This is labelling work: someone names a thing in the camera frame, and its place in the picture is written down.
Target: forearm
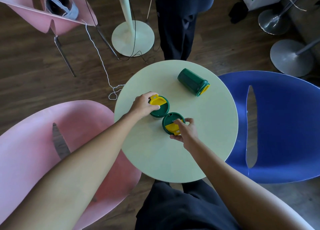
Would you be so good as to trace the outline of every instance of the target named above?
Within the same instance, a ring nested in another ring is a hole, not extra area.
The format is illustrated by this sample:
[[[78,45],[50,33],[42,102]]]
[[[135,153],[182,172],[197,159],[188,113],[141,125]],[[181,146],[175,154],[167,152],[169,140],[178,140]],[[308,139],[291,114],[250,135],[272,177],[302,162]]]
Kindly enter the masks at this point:
[[[243,229],[313,229],[272,193],[242,175],[195,139],[188,149]]]
[[[72,229],[137,120],[133,114],[124,115],[62,160],[34,186],[0,229]]]

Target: white table base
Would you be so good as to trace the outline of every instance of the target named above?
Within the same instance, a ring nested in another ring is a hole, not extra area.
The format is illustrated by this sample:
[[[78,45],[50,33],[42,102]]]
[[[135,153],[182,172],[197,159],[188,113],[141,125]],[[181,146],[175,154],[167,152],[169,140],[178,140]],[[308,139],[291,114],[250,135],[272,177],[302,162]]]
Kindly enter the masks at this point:
[[[154,44],[153,30],[142,21],[132,20],[129,0],[120,0],[120,4],[126,22],[118,25],[113,31],[112,45],[124,56],[141,56]]]

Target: round table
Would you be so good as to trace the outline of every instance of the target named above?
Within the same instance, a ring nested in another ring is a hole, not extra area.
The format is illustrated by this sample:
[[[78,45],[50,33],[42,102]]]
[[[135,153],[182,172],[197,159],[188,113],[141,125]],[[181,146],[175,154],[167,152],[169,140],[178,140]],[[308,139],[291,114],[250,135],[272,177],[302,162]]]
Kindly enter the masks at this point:
[[[209,89],[199,97],[188,91],[177,79],[184,68],[208,80],[211,84]],[[238,133],[238,114],[230,92],[216,75],[198,64],[180,60],[146,66],[122,89],[114,120],[119,120],[129,111],[136,96],[148,91],[167,98],[169,112],[194,118],[199,139],[221,159],[227,159]],[[170,139],[162,128],[162,120],[151,115],[132,128],[122,150],[135,167],[157,180],[185,183],[205,177],[183,144]]]
[[[126,21],[113,31],[112,45],[124,56],[141,56],[152,48],[154,32],[146,23],[132,20],[129,0],[120,0],[120,4]]]

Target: person's right hand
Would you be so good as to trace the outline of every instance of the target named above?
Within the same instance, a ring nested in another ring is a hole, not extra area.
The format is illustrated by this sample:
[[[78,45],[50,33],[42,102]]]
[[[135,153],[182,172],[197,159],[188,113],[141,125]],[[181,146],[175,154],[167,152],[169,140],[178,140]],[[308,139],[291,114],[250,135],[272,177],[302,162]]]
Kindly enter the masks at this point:
[[[170,135],[170,138],[183,142],[183,147],[189,151],[190,142],[198,139],[198,132],[193,118],[185,118],[185,121],[189,122],[189,125],[179,119],[174,121],[179,126],[181,135]]]

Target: white cord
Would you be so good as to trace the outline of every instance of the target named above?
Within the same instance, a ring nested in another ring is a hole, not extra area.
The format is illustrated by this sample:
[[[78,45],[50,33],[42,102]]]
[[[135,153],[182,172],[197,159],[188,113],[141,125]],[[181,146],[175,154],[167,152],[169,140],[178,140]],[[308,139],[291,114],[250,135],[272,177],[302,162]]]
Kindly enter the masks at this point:
[[[112,88],[112,90],[113,90],[113,92],[112,92],[110,95],[112,95],[112,94],[115,94],[115,95],[116,95],[116,96],[115,96],[115,99],[110,99],[110,95],[108,96],[108,98],[109,98],[110,100],[112,100],[112,101],[115,101],[116,99],[118,99],[118,95],[117,95],[116,93],[122,90],[122,89],[119,89],[119,90],[115,91],[115,89],[118,88],[119,86],[125,86],[125,84],[124,84],[124,85],[118,85],[118,86],[116,86],[116,87],[112,87],[112,86],[111,86],[110,81],[109,81],[109,75],[108,75],[107,70],[106,70],[106,68],[105,68],[105,66],[104,66],[104,63],[103,63],[103,61],[102,61],[102,58],[101,58],[100,53],[99,53],[99,50],[98,50],[98,48],[96,47],[96,45],[94,44],[94,41],[91,39],[90,33],[89,33],[89,31],[88,31],[88,25],[87,25],[87,23],[86,23],[84,20],[82,20],[82,21],[86,24],[86,25],[85,25],[85,27],[86,27],[85,30],[87,31],[87,34],[89,35],[90,41],[93,43],[94,47],[96,48],[96,50],[97,50],[97,52],[98,52],[98,55],[99,55],[99,57],[100,57],[102,66],[103,66],[103,68],[104,68],[104,71],[106,72],[106,77],[107,77],[107,79],[108,79],[108,84],[109,84],[109,86],[110,86],[110,87]]]
[[[296,7],[298,10],[301,10],[301,11],[306,11],[306,9],[301,9],[299,8],[292,0],[289,0],[293,5],[294,7]]]

